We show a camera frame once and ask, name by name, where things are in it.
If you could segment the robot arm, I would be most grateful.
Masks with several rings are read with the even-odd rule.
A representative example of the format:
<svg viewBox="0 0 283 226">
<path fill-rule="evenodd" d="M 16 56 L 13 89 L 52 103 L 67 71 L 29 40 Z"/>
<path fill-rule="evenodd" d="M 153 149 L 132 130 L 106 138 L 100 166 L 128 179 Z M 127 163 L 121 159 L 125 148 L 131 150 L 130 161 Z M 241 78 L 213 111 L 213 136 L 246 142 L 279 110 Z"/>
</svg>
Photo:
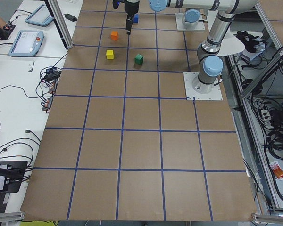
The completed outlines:
<svg viewBox="0 0 283 226">
<path fill-rule="evenodd" d="M 196 26 L 199 22 L 205 22 L 201 17 L 201 13 L 197 9 L 188 9 L 183 16 L 183 24 L 186 27 Z"/>
<path fill-rule="evenodd" d="M 214 82 L 223 69 L 223 61 L 217 56 L 236 14 L 251 9 L 256 0 L 150 0 L 149 6 L 155 12 L 167 7 L 185 9 L 207 9 L 217 11 L 217 16 L 207 38 L 199 45 L 197 56 L 200 65 L 198 77 L 192 82 L 193 89 L 201 94 L 211 92 Z"/>
</svg>

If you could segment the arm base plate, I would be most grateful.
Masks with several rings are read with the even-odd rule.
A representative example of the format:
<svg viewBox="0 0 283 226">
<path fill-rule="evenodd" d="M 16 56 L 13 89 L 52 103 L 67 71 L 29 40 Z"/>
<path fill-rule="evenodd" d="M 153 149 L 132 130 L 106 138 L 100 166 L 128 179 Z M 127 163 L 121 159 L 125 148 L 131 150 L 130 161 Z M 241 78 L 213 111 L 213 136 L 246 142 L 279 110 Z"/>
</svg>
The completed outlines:
<svg viewBox="0 0 283 226">
<path fill-rule="evenodd" d="M 183 72 L 187 100 L 222 101 L 222 92 L 218 79 L 206 85 L 199 81 L 199 72 Z"/>
<path fill-rule="evenodd" d="M 204 22 L 188 22 L 185 20 L 185 13 L 175 13 L 176 27 L 178 31 L 205 32 Z"/>
</svg>

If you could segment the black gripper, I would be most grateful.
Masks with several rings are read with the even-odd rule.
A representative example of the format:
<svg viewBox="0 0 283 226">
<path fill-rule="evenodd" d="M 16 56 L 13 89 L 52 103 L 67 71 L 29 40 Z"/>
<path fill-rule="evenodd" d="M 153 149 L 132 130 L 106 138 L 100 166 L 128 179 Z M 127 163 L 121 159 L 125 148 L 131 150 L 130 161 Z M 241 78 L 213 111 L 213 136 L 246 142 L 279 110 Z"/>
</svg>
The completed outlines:
<svg viewBox="0 0 283 226">
<path fill-rule="evenodd" d="M 134 20 L 134 14 L 137 14 L 139 11 L 139 0 L 124 0 L 124 9 L 125 12 L 128 14 L 126 18 L 126 34 L 130 35 L 131 34 L 131 28 L 133 25 L 133 20 Z"/>
</svg>

